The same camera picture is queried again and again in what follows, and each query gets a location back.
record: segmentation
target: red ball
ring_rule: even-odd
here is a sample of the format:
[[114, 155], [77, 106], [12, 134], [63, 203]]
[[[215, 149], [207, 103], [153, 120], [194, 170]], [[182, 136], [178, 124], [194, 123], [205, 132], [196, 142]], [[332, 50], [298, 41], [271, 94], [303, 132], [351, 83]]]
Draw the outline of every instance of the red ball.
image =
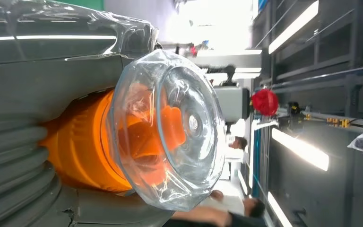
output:
[[273, 116], [276, 114], [279, 101], [271, 90], [261, 89], [251, 97], [251, 100], [254, 109], [258, 110], [261, 115]]

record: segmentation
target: white shirt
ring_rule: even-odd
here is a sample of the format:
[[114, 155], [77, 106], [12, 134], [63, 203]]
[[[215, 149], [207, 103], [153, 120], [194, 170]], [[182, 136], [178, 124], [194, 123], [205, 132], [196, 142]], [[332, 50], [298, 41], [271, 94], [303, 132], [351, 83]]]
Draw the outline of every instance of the white shirt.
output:
[[239, 196], [224, 195], [221, 202], [208, 196], [199, 204], [199, 206], [212, 207], [218, 210], [228, 211], [233, 214], [244, 216], [244, 205]]

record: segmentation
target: green wall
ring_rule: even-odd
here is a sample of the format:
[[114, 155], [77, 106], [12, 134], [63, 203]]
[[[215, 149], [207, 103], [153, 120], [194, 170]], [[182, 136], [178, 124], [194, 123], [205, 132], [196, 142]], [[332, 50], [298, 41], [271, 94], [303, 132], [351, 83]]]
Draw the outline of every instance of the green wall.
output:
[[57, 0], [68, 4], [84, 6], [91, 9], [103, 10], [104, 0]]

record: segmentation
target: person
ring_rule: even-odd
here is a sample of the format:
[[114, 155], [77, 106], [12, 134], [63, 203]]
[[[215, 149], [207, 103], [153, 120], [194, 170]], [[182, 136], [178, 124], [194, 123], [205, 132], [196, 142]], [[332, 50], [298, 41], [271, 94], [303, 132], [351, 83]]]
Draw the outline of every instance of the person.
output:
[[226, 66], [225, 71], [227, 74], [227, 80], [221, 84], [221, 87], [237, 86], [237, 83], [232, 81], [234, 72], [236, 71], [236, 67], [234, 67], [233, 65], [228, 65]]
[[236, 136], [234, 138], [233, 143], [229, 144], [230, 148], [242, 149], [242, 150], [244, 150], [246, 146], [247, 146], [247, 140], [244, 137], [239, 137], [239, 136]]
[[[209, 197], [219, 203], [225, 200], [220, 191], [213, 191]], [[265, 227], [260, 217], [265, 210], [264, 203], [256, 198], [242, 201], [244, 215], [224, 210], [221, 206], [198, 205], [191, 211], [177, 211], [164, 227]]]

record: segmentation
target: transparent dust bin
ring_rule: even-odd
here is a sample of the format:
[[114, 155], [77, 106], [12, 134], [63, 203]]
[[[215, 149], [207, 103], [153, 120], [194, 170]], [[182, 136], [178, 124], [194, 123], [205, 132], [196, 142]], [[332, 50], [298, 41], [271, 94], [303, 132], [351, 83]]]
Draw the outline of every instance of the transparent dust bin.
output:
[[110, 157], [143, 200], [190, 210], [222, 172], [224, 120], [215, 92], [192, 62], [156, 50], [129, 64], [107, 116]]

